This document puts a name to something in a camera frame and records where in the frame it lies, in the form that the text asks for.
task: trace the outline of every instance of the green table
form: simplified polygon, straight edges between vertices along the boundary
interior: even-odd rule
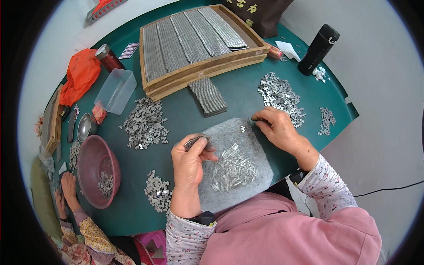
[[[195,3],[179,1],[169,4],[122,25],[104,37],[93,48],[108,43],[116,54],[120,54],[128,43],[138,42],[141,26],[185,9],[215,3],[217,1]],[[284,36],[286,42],[291,42],[295,50],[301,51],[299,55],[302,57],[308,46],[284,26],[278,25],[278,31],[279,36]],[[282,40],[279,36],[266,39],[266,41],[275,45],[274,40]],[[305,123],[297,131],[307,137],[317,150],[323,149],[358,116],[351,104],[345,104],[344,98],[347,94],[325,64],[322,63],[321,66],[327,70],[331,81],[323,83],[316,81],[313,76],[302,75],[297,70],[297,62],[294,59],[283,62],[266,58],[263,63],[246,66],[211,78],[228,104],[228,111],[225,113],[204,118],[198,102],[187,88],[163,98],[163,117],[168,118],[168,121],[163,125],[170,131],[167,136],[169,144],[159,143],[159,145],[150,145],[147,150],[135,150],[126,147],[128,135],[125,130],[120,130],[118,126],[122,125],[129,112],[135,107],[134,100],[145,97],[142,89],[138,50],[130,59],[122,60],[122,63],[126,69],[134,72],[138,85],[122,115],[108,113],[98,130],[98,135],[106,141],[119,161],[121,168],[120,188],[111,205],[106,209],[99,210],[88,203],[77,185],[77,197],[82,207],[108,236],[146,233],[165,228],[166,214],[156,212],[144,194],[143,189],[146,187],[147,174],[155,169],[156,174],[163,180],[169,181],[169,188],[173,189],[173,166],[170,151],[174,143],[188,134],[204,131],[234,117],[248,118],[255,111],[262,109],[264,106],[263,99],[257,92],[257,86],[266,73],[275,72],[281,79],[287,79],[293,91],[301,96],[298,106],[304,107],[306,117],[304,118]],[[102,68],[97,81],[77,102],[81,112],[75,123],[74,139],[76,139],[76,130],[82,114],[91,113],[95,97],[107,77],[108,72]],[[332,110],[337,121],[335,126],[330,128],[330,136],[317,134],[321,124],[320,107],[328,107]],[[57,162],[56,155],[53,155],[56,167],[53,183],[55,186],[58,181],[57,171],[60,166],[63,162],[69,165],[71,144],[66,142],[67,132],[68,119],[62,123],[62,159]],[[298,167],[293,156],[274,147],[257,127],[255,127],[255,133],[273,169],[273,183],[281,180]]]

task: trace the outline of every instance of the metal bowl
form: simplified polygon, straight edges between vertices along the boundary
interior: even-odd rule
[[[83,142],[88,136],[97,134],[98,128],[96,118],[90,113],[85,113],[78,124],[78,140]]]

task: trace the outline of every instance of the red thermos bottle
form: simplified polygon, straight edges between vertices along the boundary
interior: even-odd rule
[[[125,69],[118,56],[113,53],[106,43],[97,50],[96,57],[109,73],[115,68]]]

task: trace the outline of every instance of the gray plastic basket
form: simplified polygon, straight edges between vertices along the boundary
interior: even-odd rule
[[[90,10],[90,12],[88,12],[85,21],[87,21],[87,23],[89,25],[91,25],[94,22],[96,22],[98,19],[103,17],[105,14],[107,14],[109,11],[111,11],[115,7],[121,5],[122,3],[125,3],[126,1],[128,1],[128,0],[113,0],[113,1],[109,2],[109,4],[100,8],[96,13],[93,14],[94,9],[96,8],[96,7],[94,7],[92,10]]]

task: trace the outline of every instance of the clear plastic container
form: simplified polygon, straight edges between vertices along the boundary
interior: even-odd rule
[[[136,86],[132,71],[115,68],[100,89],[94,104],[107,112],[121,115]]]

